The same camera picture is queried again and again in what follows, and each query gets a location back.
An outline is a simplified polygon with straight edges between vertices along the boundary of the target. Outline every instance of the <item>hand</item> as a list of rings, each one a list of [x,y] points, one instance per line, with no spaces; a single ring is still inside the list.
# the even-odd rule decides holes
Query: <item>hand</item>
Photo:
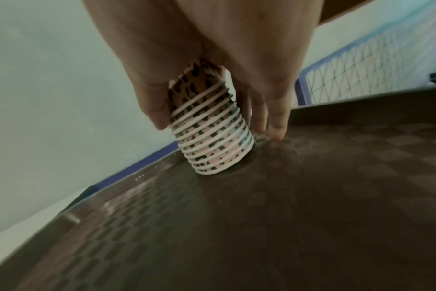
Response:
[[[323,0],[84,0],[154,126],[170,120],[168,81],[199,58],[232,74],[242,114],[281,140]]]

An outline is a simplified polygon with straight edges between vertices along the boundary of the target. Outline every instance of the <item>stack of paper cups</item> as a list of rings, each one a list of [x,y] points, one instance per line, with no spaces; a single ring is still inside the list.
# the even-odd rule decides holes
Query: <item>stack of paper cups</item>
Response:
[[[170,129],[199,174],[231,167],[255,142],[228,90],[216,70],[204,62],[190,64],[170,84]]]

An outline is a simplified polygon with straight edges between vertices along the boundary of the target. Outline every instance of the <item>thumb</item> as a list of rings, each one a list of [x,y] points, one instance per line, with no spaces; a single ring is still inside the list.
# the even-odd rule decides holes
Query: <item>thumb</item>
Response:
[[[151,120],[157,130],[164,130],[170,123],[168,82],[152,84],[128,73],[141,111]]]

